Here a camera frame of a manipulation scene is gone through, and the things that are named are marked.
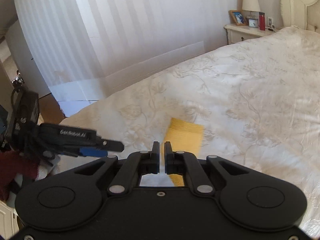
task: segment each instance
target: yellow cloth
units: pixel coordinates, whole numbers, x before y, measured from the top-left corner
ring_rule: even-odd
[[[199,124],[188,123],[176,118],[171,119],[171,124],[161,145],[161,153],[164,156],[164,143],[171,142],[172,150],[191,152],[198,156],[203,139],[204,127]],[[184,186],[180,175],[169,175],[176,187]]]

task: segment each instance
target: red thermos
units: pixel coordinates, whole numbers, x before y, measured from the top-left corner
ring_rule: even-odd
[[[259,21],[260,21],[260,30],[265,31],[266,30],[265,13],[262,13],[262,12],[259,13]]]

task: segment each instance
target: white headboard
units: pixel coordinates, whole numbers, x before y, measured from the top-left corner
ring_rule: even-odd
[[[284,26],[320,33],[320,0],[281,0],[281,14]]]

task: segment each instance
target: clock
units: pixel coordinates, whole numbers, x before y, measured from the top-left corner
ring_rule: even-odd
[[[248,21],[249,21],[249,27],[259,28],[258,19],[248,19]]]

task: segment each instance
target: bed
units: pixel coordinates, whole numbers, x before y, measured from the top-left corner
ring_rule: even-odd
[[[319,236],[318,1],[282,0],[284,25],[295,26],[168,68],[61,124],[123,141],[120,158],[162,142],[172,117],[201,124],[200,158],[219,155],[297,185],[308,198],[300,227]],[[91,160],[63,156],[59,165],[64,171]],[[165,174],[150,175],[143,183],[173,185]]]

